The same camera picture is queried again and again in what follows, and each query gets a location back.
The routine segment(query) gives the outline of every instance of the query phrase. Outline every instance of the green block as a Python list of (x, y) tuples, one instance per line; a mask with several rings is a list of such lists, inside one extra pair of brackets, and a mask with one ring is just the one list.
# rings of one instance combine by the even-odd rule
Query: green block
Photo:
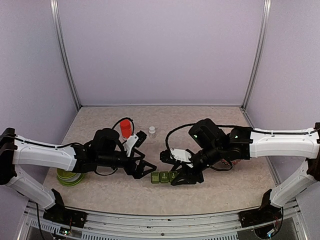
[(169, 172), (167, 172), (167, 171), (160, 172), (160, 183), (162, 183), (162, 184), (169, 183)]
[(158, 171), (153, 171), (151, 173), (151, 183), (152, 184), (158, 184), (160, 183), (160, 176)]
[(177, 171), (170, 171), (169, 172), (169, 181), (172, 182), (176, 178), (177, 175), (178, 175)]

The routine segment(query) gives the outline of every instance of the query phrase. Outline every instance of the purple wall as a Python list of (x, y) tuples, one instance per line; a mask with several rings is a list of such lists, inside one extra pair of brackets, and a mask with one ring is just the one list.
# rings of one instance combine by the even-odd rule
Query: purple wall
[[(76, 109), (67, 85), (50, 1), (0, 1), (0, 131), (60, 143)], [(27, 171), (43, 181), (47, 169)], [(0, 186), (0, 238), (11, 240), (27, 204)]]
[(242, 104), (263, 0), (59, 1), (83, 105)]
[[(303, 129), (320, 122), (320, 1), (273, 0), (248, 114), (254, 126)], [(273, 157), (282, 180), (303, 159)], [(320, 185), (297, 197), (308, 232), (318, 240)]]

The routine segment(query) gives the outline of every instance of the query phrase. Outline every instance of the red cup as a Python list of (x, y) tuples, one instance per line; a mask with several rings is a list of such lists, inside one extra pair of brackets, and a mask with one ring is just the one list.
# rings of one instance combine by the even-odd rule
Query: red cup
[(128, 139), (132, 135), (131, 122), (126, 119), (120, 122), (122, 137)]

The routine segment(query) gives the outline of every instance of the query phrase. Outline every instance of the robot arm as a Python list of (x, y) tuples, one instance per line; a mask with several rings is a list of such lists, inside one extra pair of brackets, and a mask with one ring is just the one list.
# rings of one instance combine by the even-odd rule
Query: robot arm
[(127, 175), (135, 179), (156, 170), (157, 167), (145, 161), (145, 155), (136, 149), (147, 137), (144, 132), (133, 134), (123, 145), (119, 137), (115, 130), (104, 128), (98, 130), (93, 140), (85, 145), (54, 145), (31, 141), (16, 135), (13, 128), (7, 128), (0, 137), (0, 185), (6, 185), (38, 203), (45, 209), (43, 218), (66, 225), (72, 219), (72, 226), (83, 228), (86, 213), (66, 209), (59, 192), (42, 186), (20, 165), (59, 168), (74, 173), (96, 171), (98, 166), (123, 168)]
[(225, 134), (219, 127), (230, 126), (215, 125), (210, 119), (200, 120), (193, 125), (188, 133), (202, 148), (197, 153), (188, 149), (167, 149), (161, 152), (160, 160), (172, 164), (172, 171), (178, 171), (178, 175), (171, 182), (173, 186), (202, 183), (203, 170), (222, 159), (232, 164), (234, 160), (249, 160), (263, 156), (306, 158), (288, 179), (263, 195), (258, 209), (239, 213), (243, 227), (272, 220), (267, 212), (279, 214), (280, 209), (290, 199), (320, 181), (319, 123), (316, 123), (315, 128), (293, 131), (232, 126), (229, 134)]

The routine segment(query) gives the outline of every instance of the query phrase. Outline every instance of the green tape roll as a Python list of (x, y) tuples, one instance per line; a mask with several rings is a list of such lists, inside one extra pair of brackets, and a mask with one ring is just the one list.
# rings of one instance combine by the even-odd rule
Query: green tape roll
[(56, 170), (56, 179), (59, 181), (61, 185), (66, 187), (72, 187), (77, 185), (81, 182), (84, 176), (85, 175), (83, 173), (74, 173), (59, 168)]

